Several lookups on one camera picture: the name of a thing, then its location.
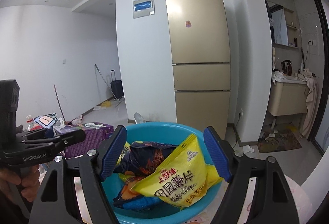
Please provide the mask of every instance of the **refrigerator door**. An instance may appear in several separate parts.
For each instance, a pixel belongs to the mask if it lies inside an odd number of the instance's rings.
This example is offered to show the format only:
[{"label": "refrigerator door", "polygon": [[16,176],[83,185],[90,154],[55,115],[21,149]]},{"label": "refrigerator door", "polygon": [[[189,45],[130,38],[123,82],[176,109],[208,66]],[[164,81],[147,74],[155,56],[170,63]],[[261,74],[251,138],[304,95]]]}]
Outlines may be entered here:
[{"label": "refrigerator door", "polygon": [[204,131],[213,126],[221,139],[225,138],[229,91],[176,92],[177,123]]},{"label": "refrigerator door", "polygon": [[223,0],[166,0],[173,63],[230,62]]},{"label": "refrigerator door", "polygon": [[230,64],[174,65],[175,90],[230,90]]}]

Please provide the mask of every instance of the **hand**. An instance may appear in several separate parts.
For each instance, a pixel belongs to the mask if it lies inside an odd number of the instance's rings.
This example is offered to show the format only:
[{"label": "hand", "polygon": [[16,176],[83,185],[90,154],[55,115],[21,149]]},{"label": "hand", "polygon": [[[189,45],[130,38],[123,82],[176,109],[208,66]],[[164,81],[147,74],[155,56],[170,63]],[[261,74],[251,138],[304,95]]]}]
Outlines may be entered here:
[{"label": "hand", "polygon": [[25,187],[22,190],[22,196],[29,202],[33,202],[37,196],[37,192],[40,187],[39,182],[39,165],[31,166],[30,173],[21,180],[21,178],[13,171],[7,168],[0,169],[0,191],[13,203],[15,203],[12,193],[10,191],[8,183],[15,185],[22,184]]}]

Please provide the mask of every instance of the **black suitcase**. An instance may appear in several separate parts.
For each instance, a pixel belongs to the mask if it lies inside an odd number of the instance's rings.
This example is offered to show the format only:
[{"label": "black suitcase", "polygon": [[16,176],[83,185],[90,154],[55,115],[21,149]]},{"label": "black suitcase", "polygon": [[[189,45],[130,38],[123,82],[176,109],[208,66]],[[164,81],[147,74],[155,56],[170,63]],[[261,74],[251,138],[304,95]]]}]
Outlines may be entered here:
[{"label": "black suitcase", "polygon": [[123,87],[122,87],[122,81],[121,80],[116,80],[116,72],[114,70],[111,70],[111,89],[116,96],[116,98],[121,99],[123,97]]}]

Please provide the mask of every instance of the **cardboard box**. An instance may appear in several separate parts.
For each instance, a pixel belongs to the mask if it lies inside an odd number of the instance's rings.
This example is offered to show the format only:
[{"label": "cardboard box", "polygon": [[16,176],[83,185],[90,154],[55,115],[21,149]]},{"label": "cardboard box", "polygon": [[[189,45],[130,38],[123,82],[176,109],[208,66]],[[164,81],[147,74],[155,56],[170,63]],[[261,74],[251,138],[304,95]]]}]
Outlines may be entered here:
[{"label": "cardboard box", "polygon": [[82,129],[86,133],[86,139],[83,142],[66,147],[64,150],[65,158],[76,157],[87,153],[90,149],[97,149],[101,142],[108,139],[113,134],[113,126],[98,122],[87,124],[69,124],[62,128],[53,127],[57,136]]}]

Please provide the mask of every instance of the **screw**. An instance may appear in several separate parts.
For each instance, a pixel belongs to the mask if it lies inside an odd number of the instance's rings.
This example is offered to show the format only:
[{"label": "screw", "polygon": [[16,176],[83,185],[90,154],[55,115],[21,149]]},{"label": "screw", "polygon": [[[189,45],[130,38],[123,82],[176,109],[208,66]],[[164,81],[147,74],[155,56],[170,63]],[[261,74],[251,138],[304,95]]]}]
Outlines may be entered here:
[{"label": "screw", "polygon": [[234,155],[235,156],[238,156],[238,157],[242,157],[243,156],[243,152],[240,151],[240,150],[236,150],[236,151],[234,151]]},{"label": "screw", "polygon": [[270,163],[275,163],[276,162],[276,160],[275,160],[275,158],[273,157],[273,156],[269,156],[268,157],[268,161],[270,162]]},{"label": "screw", "polygon": [[63,159],[63,157],[62,156],[60,156],[60,155],[57,155],[56,157],[55,157],[55,162],[56,163],[58,163],[58,162],[60,162],[60,161],[62,161],[62,159]]},{"label": "screw", "polygon": [[87,152],[87,154],[88,154],[89,156],[94,156],[94,155],[96,154],[96,150],[91,149],[91,150],[89,150],[89,151]]}]

